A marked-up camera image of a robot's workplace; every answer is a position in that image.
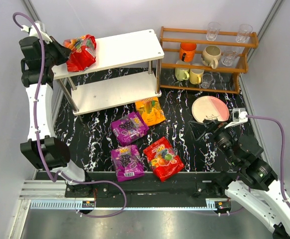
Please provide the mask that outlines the large red candy bag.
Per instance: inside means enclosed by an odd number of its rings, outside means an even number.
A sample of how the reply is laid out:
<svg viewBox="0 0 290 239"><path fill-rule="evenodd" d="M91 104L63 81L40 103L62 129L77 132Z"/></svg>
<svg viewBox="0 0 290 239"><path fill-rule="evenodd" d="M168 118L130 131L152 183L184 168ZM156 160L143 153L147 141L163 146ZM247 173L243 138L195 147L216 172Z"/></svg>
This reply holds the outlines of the large red candy bag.
<svg viewBox="0 0 290 239"><path fill-rule="evenodd" d="M94 36L86 34L63 41L71 53L66 62L68 72L82 72L96 63L97 43Z"/></svg>

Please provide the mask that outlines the small red candy bag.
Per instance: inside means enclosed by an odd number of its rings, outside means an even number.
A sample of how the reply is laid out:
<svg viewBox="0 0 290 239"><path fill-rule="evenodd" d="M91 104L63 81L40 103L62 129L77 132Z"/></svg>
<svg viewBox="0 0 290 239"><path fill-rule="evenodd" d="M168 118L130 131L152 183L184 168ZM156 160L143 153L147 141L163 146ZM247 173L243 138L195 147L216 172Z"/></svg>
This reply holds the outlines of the small red candy bag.
<svg viewBox="0 0 290 239"><path fill-rule="evenodd" d="M153 174L161 182L166 181L184 168L182 160L165 137L145 148L144 154Z"/></svg>

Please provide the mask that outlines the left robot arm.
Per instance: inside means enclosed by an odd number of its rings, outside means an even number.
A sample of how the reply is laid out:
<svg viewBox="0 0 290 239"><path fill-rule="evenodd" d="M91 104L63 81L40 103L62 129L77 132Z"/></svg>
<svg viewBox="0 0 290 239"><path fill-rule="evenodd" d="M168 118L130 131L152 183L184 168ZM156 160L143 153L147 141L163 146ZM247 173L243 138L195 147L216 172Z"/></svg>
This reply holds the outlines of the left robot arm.
<svg viewBox="0 0 290 239"><path fill-rule="evenodd" d="M36 168L61 176L70 185L86 180L85 171L70 158L69 147L56 137L51 100L53 95L52 67L66 63L70 49L54 38L41 42L29 36L19 41L24 58L21 60L21 81L29 101L30 127L27 141L20 151Z"/></svg>

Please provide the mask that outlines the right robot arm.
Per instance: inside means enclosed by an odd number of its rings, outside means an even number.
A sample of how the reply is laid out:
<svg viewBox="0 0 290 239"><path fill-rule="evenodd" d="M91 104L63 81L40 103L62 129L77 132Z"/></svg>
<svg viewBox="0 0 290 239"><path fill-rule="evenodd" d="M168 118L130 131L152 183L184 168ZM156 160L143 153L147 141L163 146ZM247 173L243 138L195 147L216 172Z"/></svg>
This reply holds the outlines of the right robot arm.
<svg viewBox="0 0 290 239"><path fill-rule="evenodd" d="M275 239L290 239L290 198L284 188L282 175L261 159L263 148L250 135L237 137L231 128L244 124L251 116L246 112L232 121L204 120L205 130L190 121L197 141L214 142L223 152L236 173L221 171L207 184L205 193L227 196L257 217Z"/></svg>

